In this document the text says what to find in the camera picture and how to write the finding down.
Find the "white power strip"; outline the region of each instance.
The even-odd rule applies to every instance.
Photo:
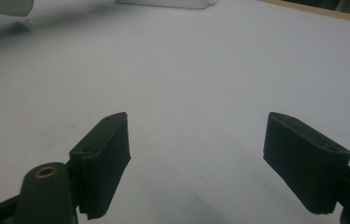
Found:
[[[216,4],[216,0],[116,0],[116,2],[155,7],[184,7],[194,9],[203,9]]]

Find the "white table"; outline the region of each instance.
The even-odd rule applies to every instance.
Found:
[[[107,215],[80,223],[339,223],[339,205],[309,214],[262,150],[271,111],[350,149],[350,21],[255,0],[0,16],[0,202],[121,111],[133,158]]]

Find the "white surface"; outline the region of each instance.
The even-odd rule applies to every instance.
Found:
[[[116,3],[203,9],[215,5],[216,0],[116,0]]]
[[[30,32],[9,34],[15,21]],[[309,214],[262,149],[270,111],[350,149],[350,21],[254,0],[0,16],[0,202],[120,111],[133,158],[107,215],[81,223],[338,223],[339,205]]]

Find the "gray cylindrical object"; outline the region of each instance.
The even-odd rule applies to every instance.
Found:
[[[34,0],[0,0],[0,14],[24,17],[32,10]]]

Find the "white rectangular object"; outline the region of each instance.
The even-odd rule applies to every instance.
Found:
[[[194,9],[204,9],[216,4],[216,0],[116,0],[116,2],[155,7],[184,7]]]

